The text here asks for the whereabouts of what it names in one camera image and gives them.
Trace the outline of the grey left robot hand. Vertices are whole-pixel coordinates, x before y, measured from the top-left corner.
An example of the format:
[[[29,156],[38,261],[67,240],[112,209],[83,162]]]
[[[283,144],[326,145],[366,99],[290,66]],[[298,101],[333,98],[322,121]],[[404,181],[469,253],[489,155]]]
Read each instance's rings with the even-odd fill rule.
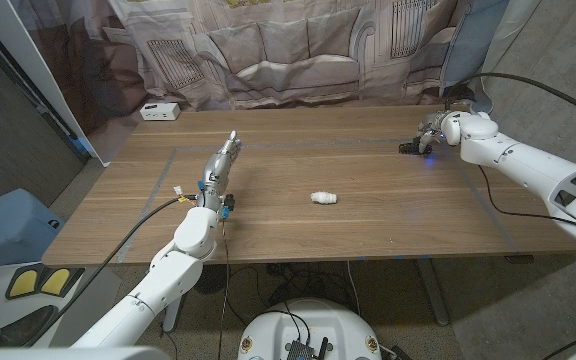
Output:
[[[218,211],[224,195],[230,170],[241,150],[241,140],[233,130],[224,145],[206,162],[203,170],[203,189],[197,197],[197,205]]]

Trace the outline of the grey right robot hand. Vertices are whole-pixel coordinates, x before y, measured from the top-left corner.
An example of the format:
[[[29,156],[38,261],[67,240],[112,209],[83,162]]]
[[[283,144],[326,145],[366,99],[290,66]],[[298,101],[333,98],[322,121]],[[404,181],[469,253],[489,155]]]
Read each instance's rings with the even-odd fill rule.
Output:
[[[435,113],[425,115],[417,128],[418,151],[421,154],[427,154],[427,149],[432,149],[431,143],[438,142],[441,134],[441,124],[449,114],[448,110],[440,110]]]

